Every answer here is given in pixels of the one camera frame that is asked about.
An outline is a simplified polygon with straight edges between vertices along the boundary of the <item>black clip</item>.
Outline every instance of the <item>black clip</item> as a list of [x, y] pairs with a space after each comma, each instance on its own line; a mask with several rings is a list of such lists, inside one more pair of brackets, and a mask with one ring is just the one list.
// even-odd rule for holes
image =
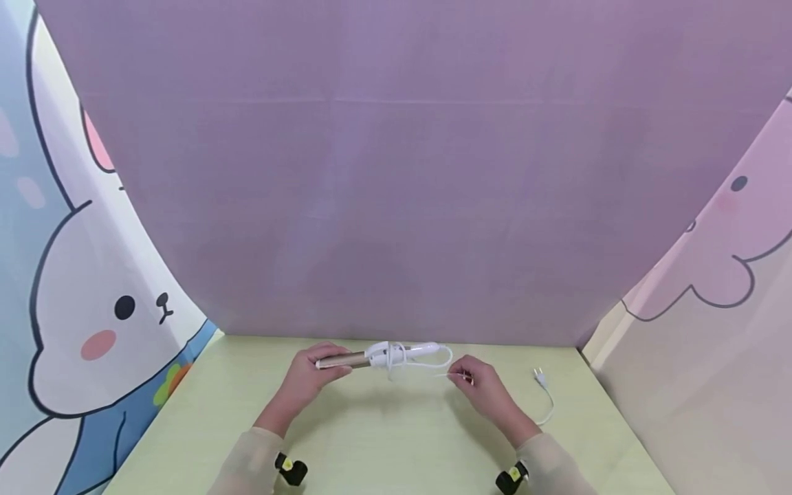
[[275, 469], [289, 486], [300, 486], [308, 474], [308, 466], [303, 461], [292, 461], [283, 452], [279, 452], [275, 459]]
[[498, 487], [503, 495], [514, 495], [520, 487], [520, 483], [527, 477], [528, 470], [525, 469], [525, 466], [520, 461], [517, 461], [517, 464], [508, 471], [501, 471], [495, 479], [495, 486]]

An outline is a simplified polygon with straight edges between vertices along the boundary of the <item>cartoon flower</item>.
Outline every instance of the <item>cartoon flower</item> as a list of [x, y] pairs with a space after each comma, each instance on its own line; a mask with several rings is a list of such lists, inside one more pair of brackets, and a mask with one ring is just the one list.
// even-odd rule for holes
[[181, 379], [185, 377], [187, 371], [190, 370], [191, 364], [181, 366], [179, 363], [174, 363], [173, 366], [168, 368], [168, 373], [165, 376], [165, 382], [157, 389], [154, 394], [154, 405], [163, 407], [168, 401], [168, 398], [173, 395], [173, 391], [181, 383]]

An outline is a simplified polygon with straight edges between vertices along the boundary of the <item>cartoon rabbit face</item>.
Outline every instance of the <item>cartoon rabbit face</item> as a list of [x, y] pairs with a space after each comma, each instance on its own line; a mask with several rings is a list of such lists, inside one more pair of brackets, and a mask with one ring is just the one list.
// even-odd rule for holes
[[30, 384], [43, 409], [78, 416], [156, 375], [206, 318], [143, 229], [41, 21], [33, 64], [41, 135], [73, 208], [36, 274]]
[[735, 307], [756, 284], [751, 263], [792, 235], [792, 101], [787, 98], [698, 219], [625, 296], [633, 316], [660, 317], [692, 292], [713, 307]]

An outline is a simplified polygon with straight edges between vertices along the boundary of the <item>rabbit ear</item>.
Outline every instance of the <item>rabbit ear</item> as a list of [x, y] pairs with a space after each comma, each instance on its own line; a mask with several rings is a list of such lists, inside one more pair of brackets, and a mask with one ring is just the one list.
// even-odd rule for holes
[[90, 118], [83, 112], [44, 20], [31, 27], [31, 103], [41, 146], [70, 207], [117, 194], [121, 184]]

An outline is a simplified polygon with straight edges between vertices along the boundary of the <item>table surface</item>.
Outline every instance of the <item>table surface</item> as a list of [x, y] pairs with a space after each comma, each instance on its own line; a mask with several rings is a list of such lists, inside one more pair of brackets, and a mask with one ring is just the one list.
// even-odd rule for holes
[[[196, 361], [105, 495], [206, 493], [239, 434], [253, 423], [309, 339], [221, 336]], [[370, 342], [338, 341], [351, 350]], [[573, 348], [451, 345], [490, 362], [521, 407], [556, 400], [545, 431], [577, 460], [600, 495], [672, 495], [638, 439]], [[276, 493], [495, 494], [514, 451], [437, 370], [360, 369], [325, 388], [292, 425], [284, 450], [309, 468], [303, 486]]]

